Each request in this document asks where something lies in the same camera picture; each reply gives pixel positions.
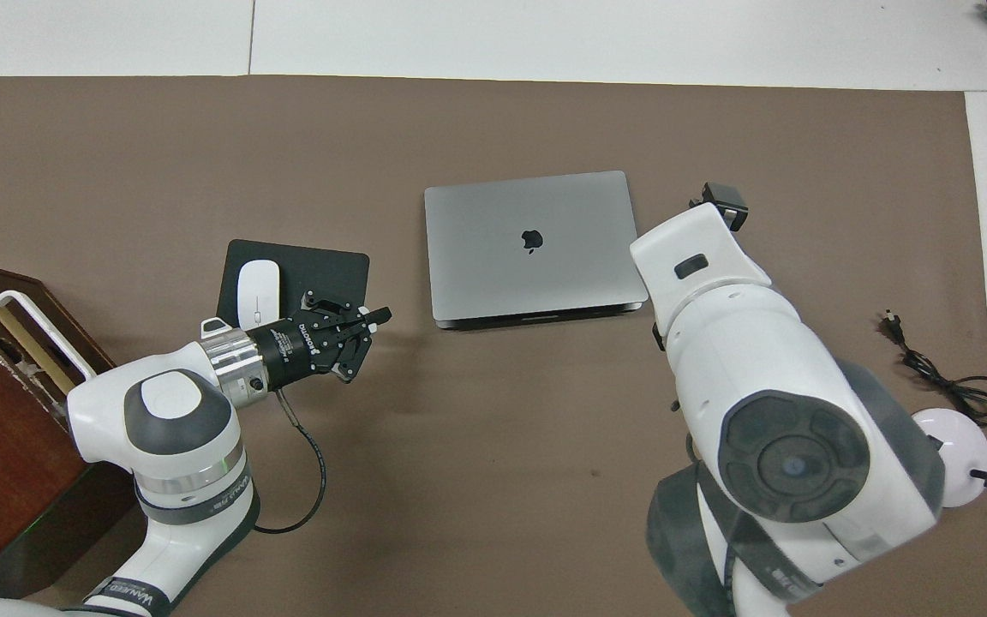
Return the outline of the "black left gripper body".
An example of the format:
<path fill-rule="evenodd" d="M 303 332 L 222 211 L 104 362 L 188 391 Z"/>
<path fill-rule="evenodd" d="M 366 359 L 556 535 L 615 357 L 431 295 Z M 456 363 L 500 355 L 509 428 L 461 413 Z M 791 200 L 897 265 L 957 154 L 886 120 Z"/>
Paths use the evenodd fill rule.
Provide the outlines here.
<path fill-rule="evenodd" d="M 317 321 L 282 319 L 247 331 L 257 347 L 266 371 L 267 386 L 282 389 L 307 376 L 334 374 L 349 381 L 342 367 L 346 336 L 337 325 Z"/>

